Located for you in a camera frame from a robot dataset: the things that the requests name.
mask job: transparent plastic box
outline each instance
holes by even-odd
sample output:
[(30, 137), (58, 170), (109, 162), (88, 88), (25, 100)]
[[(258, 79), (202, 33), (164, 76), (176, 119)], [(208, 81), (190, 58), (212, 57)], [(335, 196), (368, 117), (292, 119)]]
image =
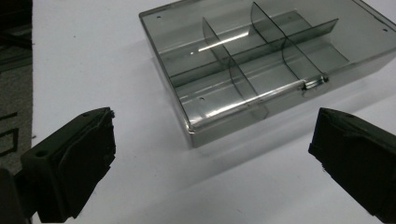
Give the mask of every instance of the transparent plastic box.
[(396, 55), (396, 25), (359, 0), (185, 0), (140, 19), (194, 147)]

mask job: hole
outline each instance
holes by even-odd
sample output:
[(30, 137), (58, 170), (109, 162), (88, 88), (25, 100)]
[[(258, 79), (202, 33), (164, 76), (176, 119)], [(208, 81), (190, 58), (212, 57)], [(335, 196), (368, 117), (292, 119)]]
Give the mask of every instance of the hole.
[(37, 157), (44, 157), (48, 154), (48, 151), (38, 151), (35, 155)]

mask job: plastic divider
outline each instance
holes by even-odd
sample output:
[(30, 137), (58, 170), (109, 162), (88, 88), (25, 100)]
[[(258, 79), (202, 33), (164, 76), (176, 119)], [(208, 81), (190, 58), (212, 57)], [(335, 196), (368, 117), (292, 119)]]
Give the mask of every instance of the plastic divider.
[[(231, 55), (230, 53), (228, 53), (227, 49), (224, 47), (223, 44), (221, 44), (221, 47), (214, 48), (217, 47), (217, 44), (220, 43), (220, 40), (217, 37), (216, 33), (213, 31), (213, 29), (210, 27), (207, 20), (203, 19), (205, 41), (208, 47), (212, 47), (211, 50), (212, 52), (214, 52), (216, 57), (218, 57), (218, 61), (214, 63), (208, 63), (204, 66), (200, 66), (171, 77), (174, 86), (178, 87), (183, 85), (186, 80), (196, 80), (200, 77), (209, 76), (209, 74), (211, 73), (217, 73), (224, 69), (228, 69), (231, 66), (227, 65), (224, 67), (224, 64), (231, 63), (231, 61), (229, 61), (231, 58), (236, 64), (248, 63), (249, 61), (264, 57), (271, 53), (284, 50), (285, 47), (291, 47), (291, 45), (294, 45), (295, 48), (287, 49), (287, 52), (284, 54), (291, 56), (291, 53), (295, 52), (297, 54), (297, 57), (294, 58), (301, 58), (298, 57), (298, 54), (303, 54), (303, 57), (306, 58), (304, 61), (308, 64), (311, 63), (312, 66), (318, 69), (318, 67), (314, 63), (312, 63), (312, 61), (299, 49), (298, 45), (306, 41), (315, 39), (317, 37), (329, 34), (338, 22), (338, 19), (335, 19), (286, 36), (285, 33), (276, 24), (276, 22), (272, 20), (255, 2), (252, 5), (250, 17), (251, 24), (254, 30), (264, 40), (264, 45), (258, 46), (253, 49), (247, 49), (245, 51), (236, 53), (235, 55)], [(288, 63), (292, 63), (291, 58), (286, 57), (286, 60), (284, 60), (284, 62), (290, 68), (290, 71), (298, 79), (311, 77), (305, 76), (302, 72), (298, 70), (294, 72), (291, 68), (295, 67), (295, 65), (288, 65)]]
[(209, 22), (207, 22), (205, 18), (203, 18), (203, 30), (205, 41), (208, 45), (207, 49), (210, 49), (213, 52), (224, 70), (229, 70), (230, 79), (239, 92), (240, 96), (244, 100), (258, 96), (259, 94), (248, 81), (248, 78), (242, 72), (241, 68), (235, 62), (228, 50), (224, 47), (223, 43), (220, 41), (219, 37), (216, 35)]
[[(253, 2), (251, 8), (251, 22), (257, 33), (272, 47), (272, 49), (282, 50), (283, 62), (298, 79), (323, 76), (322, 72), (298, 48), (290, 37), (286, 36), (280, 27), (255, 2)], [(306, 41), (315, 38), (317, 35), (330, 32), (335, 24), (336, 21), (324, 23), (324, 25), (322, 24), (300, 32), (294, 35), (292, 39)]]

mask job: white table surface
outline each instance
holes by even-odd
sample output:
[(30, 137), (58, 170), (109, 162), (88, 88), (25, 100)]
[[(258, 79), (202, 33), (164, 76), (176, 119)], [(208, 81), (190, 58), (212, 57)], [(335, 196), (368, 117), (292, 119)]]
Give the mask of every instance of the white table surface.
[[(83, 112), (110, 106), (116, 113), (117, 158), (78, 219), (66, 223), (380, 223), (307, 150), (322, 106), (396, 133), (396, 60), (192, 149), (138, 19), (170, 2), (34, 3), (33, 144)], [(367, 2), (396, 21), (395, 0)]]

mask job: black object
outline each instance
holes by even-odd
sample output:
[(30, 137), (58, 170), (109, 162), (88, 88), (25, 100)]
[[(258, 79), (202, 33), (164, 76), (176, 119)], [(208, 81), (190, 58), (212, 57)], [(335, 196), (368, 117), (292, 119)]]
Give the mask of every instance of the black object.
[(35, 211), (42, 222), (76, 218), (115, 159), (113, 118), (108, 107), (84, 113), (23, 154), (17, 175), (0, 170), (0, 223)]
[(321, 108), (309, 153), (371, 215), (396, 222), (396, 136)]
[(22, 26), (32, 27), (32, 0), (0, 0), (0, 46), (16, 46), (32, 49), (31, 34), (18, 36), (10, 34), (10, 29)]

